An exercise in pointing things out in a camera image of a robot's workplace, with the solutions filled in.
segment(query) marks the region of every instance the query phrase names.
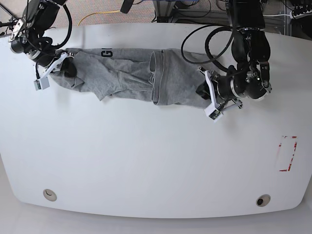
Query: black cable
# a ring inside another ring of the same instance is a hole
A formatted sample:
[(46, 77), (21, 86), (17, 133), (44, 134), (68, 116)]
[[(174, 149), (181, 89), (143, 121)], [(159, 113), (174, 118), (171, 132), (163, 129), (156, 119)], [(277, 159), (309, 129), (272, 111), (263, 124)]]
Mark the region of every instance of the black cable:
[(232, 74), (229, 74), (228, 76), (226, 76), (225, 78), (230, 78), (230, 77), (234, 77), (237, 76), (239, 74), (242, 74), (244, 72), (247, 72), (247, 70), (249, 69), (249, 63), (246, 63), (246, 66), (243, 67), (240, 71), (234, 72)]
[[(27, 0), (27, 6), (26, 6), (26, 19), (25, 19), (25, 24), (26, 24), (26, 26), (25, 26), (25, 27), (27, 27), (28, 6), (29, 6), (29, 0)], [(69, 10), (68, 10), (68, 8), (67, 8), (66, 5), (63, 5), (63, 7), (64, 7), (64, 10), (65, 10), (65, 12), (66, 12), (66, 15), (67, 15), (68, 21), (69, 21), (68, 32), (67, 32), (67, 36), (66, 36), (65, 40), (64, 40), (60, 45), (51, 46), (51, 48), (52, 48), (52, 49), (55, 49), (55, 50), (57, 50), (57, 49), (63, 47), (63, 46), (68, 42), (68, 40), (69, 40), (69, 38), (70, 38), (70, 36), (71, 36), (72, 28), (73, 28), (73, 21), (72, 21), (70, 12), (69, 12)], [(32, 42), (29, 40), (29, 38), (28, 38), (28, 36), (27, 36), (27, 32), (25, 32), (25, 38), (26, 38), (27, 42), (28, 42), (33, 48), (35, 48), (36, 50), (40, 51), (40, 52), (43, 53), (44, 55), (47, 55), (47, 56), (54, 56), (54, 57), (55, 57), (55, 53), (54, 53), (53, 55), (48, 54), (47, 52), (45, 52), (45, 51), (39, 49), (37, 46), (35, 46), (34, 43), (32, 43)]]
[(40, 79), (40, 75), (39, 75), (39, 71), (38, 71), (39, 61), (40, 61), (42, 58), (47, 57), (47, 56), (49, 56), (49, 55), (43, 55), (43, 56), (41, 56), (41, 57), (37, 60), (37, 62), (36, 62), (35, 67), (36, 67), (36, 78), (37, 78), (37, 79)]
[(180, 15), (182, 15), (182, 16), (185, 16), (185, 17), (188, 17), (188, 18), (193, 18), (193, 19), (198, 19), (198, 18), (203, 18), (203, 17), (205, 17), (205, 16), (207, 16), (210, 12), (211, 12), (211, 2), (210, 2), (210, 0), (208, 0), (209, 1), (209, 10), (208, 10), (208, 12), (205, 14), (205, 15), (203, 15), (203, 16), (187, 16), (187, 15), (185, 15), (185, 14), (182, 14), (181, 12), (175, 12), (174, 13), (174, 15), (175, 14), (180, 14)]
[[(225, 26), (225, 27), (216, 28), (207, 36), (206, 41), (205, 41), (205, 51), (209, 59), (214, 58), (209, 49), (209, 42), (211, 41), (214, 35), (223, 31), (231, 31), (231, 27)], [(214, 61), (213, 63), (221, 71), (224, 71), (224, 72), (228, 71), (228, 69), (225, 66), (223, 66), (218, 60)]]
[(68, 25), (68, 32), (67, 32), (67, 36), (66, 36), (65, 40), (64, 40), (60, 45), (52, 46), (52, 48), (53, 48), (53, 49), (56, 49), (56, 50), (59, 49), (59, 48), (61, 48), (61, 47), (63, 47), (63, 46), (68, 42), (68, 40), (69, 40), (69, 38), (70, 38), (70, 36), (71, 36), (71, 34), (72, 34), (72, 30), (73, 30), (73, 20), (72, 20), (72, 16), (70, 15), (70, 12), (69, 12), (69, 10), (68, 10), (66, 4), (63, 5), (63, 8), (64, 8), (64, 10), (65, 10), (65, 12), (66, 12), (66, 15), (67, 15), (67, 18), (68, 18), (68, 23), (69, 23), (69, 25)]
[(10, 27), (7, 27), (6, 30), (4, 31), (5, 35), (8, 34), (8, 29), (9, 29), (9, 28), (10, 28)]
[(226, 11), (226, 9), (222, 9), (222, 8), (220, 7), (219, 1), (221, 1), (221, 0), (215, 0), (216, 6), (217, 6), (221, 11)]
[(138, 4), (142, 3), (142, 2), (144, 2), (144, 0), (139, 1), (139, 2), (137, 2), (137, 3), (133, 3), (132, 5), (138, 5)]
[(154, 23), (156, 21), (156, 18), (157, 18), (156, 11), (154, 11), (154, 12), (155, 12), (155, 17), (154, 17), (154, 19), (152, 19), (151, 23)]
[(29, 0), (27, 0), (27, 6), (26, 6), (26, 17), (25, 17), (25, 38), (27, 40), (27, 42), (33, 47), (35, 48), (36, 50), (40, 51), (41, 53), (43, 53), (44, 55), (47, 55), (47, 56), (55, 56), (54, 55), (50, 55), (44, 51), (42, 51), (41, 49), (39, 49), (38, 47), (36, 47), (32, 42), (30, 42), (30, 40), (28, 39), (28, 36), (27, 36), (27, 32), (26, 32), (26, 28), (27, 28), (27, 21), (28, 21), (28, 6), (29, 6)]
[(180, 4), (186, 7), (190, 7), (190, 6), (195, 6), (197, 3), (199, 3), (199, 0), (197, 1), (193, 1), (190, 5), (183, 3), (182, 1), (180, 1)]
[(232, 33), (231, 33), (231, 36), (230, 36), (230, 39), (228, 41), (228, 43), (226, 44), (225, 48), (220, 52), (220, 54), (218, 54), (216, 57), (214, 57), (213, 59), (210, 59), (208, 61), (203, 61), (203, 62), (193, 62), (193, 61), (190, 61), (188, 60), (185, 55), (184, 55), (184, 52), (183, 52), (183, 48), (184, 48), (184, 44), (185, 42), (187, 41), (187, 39), (193, 35), (195, 32), (203, 29), (203, 28), (207, 28), (207, 27), (211, 27), (211, 26), (216, 26), (216, 25), (213, 25), (213, 24), (210, 24), (210, 25), (206, 25), (206, 26), (203, 26), (203, 27), (200, 27), (200, 28), (197, 28), (196, 30), (194, 30), (193, 32), (191, 32), (183, 41), (182, 43), (182, 46), (181, 46), (181, 55), (183, 57), (183, 59), (185, 61), (187, 61), (188, 63), (191, 63), (191, 64), (199, 64), (199, 65), (203, 65), (203, 64), (206, 64), (206, 63), (210, 63), (210, 62), (214, 62), (216, 61), (218, 58), (220, 58), (226, 51), (227, 49), (230, 47), (231, 43), (232, 43), (232, 40), (233, 40), (233, 37), (234, 37), (234, 31), (236, 31), (236, 22), (237, 22), (237, 8), (236, 8), (236, 0), (233, 0), (233, 7), (234, 7), (234, 21), (233, 21), (233, 26), (232, 26)]
[[(40, 45), (45, 44), (44, 48), (42, 49), (43, 51), (45, 51), (45, 53), (48, 49), (50, 49), (52, 43), (53, 43), (52, 38), (48, 38), (48, 37), (38, 38), (34, 41), (34, 44), (40, 44)], [(32, 45), (28, 45), (27, 47), (25, 47), (24, 52), (28, 53), (32, 48), (33, 48)]]
[(285, 0), (285, 2), (283, 0), (281, 0), (281, 2), (284, 6), (286, 6), (288, 9), (290, 9), (292, 11), (292, 9), (287, 5), (287, 0)]

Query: floor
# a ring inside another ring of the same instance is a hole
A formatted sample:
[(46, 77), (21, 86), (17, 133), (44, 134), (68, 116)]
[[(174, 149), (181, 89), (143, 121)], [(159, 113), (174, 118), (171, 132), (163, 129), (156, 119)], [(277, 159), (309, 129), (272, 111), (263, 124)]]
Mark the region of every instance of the floor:
[[(216, 0), (200, 0), (198, 4), (192, 6), (194, 9), (209, 10), (211, 1), (211, 9), (219, 10), (216, 6)], [(0, 0), (7, 9), (13, 12), (16, 16), (20, 17), (26, 7), (27, 0)], [(68, 0), (67, 6), (73, 18), (73, 24), (78, 25), (79, 21), (86, 15), (98, 11), (116, 11), (120, 10), (123, 0)], [(190, 4), (191, 1), (183, 1), (185, 4)], [(223, 2), (219, 2), (221, 7), (224, 6)], [(266, 13), (276, 14), (280, 8), (278, 0), (269, 0), (269, 5)], [(154, 5), (151, 0), (145, 0), (140, 4), (134, 5), (131, 11), (126, 15), (123, 13), (111, 13), (93, 15), (85, 19), (84, 24), (103, 24), (103, 23), (122, 23), (122, 22), (143, 22), (148, 23), (154, 18)], [(5, 22), (8, 20), (8, 15), (0, 9), (0, 21)], [(60, 10), (54, 27), (66, 27), (67, 17), (64, 10)]]

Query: round hole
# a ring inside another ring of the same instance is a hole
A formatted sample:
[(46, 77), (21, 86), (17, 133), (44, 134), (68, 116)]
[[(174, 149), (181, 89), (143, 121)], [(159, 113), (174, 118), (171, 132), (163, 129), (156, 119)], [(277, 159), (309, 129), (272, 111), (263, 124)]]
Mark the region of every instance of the round hole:
[(271, 200), (270, 195), (262, 195), (257, 199), (256, 204), (259, 207), (264, 207), (269, 204), (270, 200)]
[(50, 189), (43, 190), (43, 196), (49, 201), (57, 200), (57, 195)]
[(263, 199), (259, 199), (259, 200), (257, 201), (257, 204), (258, 204), (258, 206), (261, 206), (261, 205), (263, 204)]

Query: power strip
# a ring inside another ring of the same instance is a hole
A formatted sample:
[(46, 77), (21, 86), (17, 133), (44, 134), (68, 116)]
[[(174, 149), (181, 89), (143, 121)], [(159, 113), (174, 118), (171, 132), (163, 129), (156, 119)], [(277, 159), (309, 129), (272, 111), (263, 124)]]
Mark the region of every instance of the power strip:
[(291, 19), (300, 19), (306, 16), (312, 16), (312, 7), (309, 5), (308, 7), (304, 6), (302, 8), (294, 9), (289, 16)]

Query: gray cloth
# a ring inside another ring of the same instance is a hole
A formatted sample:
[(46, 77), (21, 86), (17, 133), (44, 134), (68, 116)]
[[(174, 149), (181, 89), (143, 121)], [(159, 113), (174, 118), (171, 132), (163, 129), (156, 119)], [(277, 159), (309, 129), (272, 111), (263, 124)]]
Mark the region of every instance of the gray cloth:
[[(67, 49), (74, 54), (75, 78), (63, 72), (51, 74), (60, 86), (79, 92), (93, 92), (99, 100), (106, 96), (152, 101), (155, 105), (189, 105), (206, 108), (210, 100), (196, 93), (205, 77), (198, 65), (183, 60), (176, 49)], [(186, 53), (192, 60), (206, 55)]]

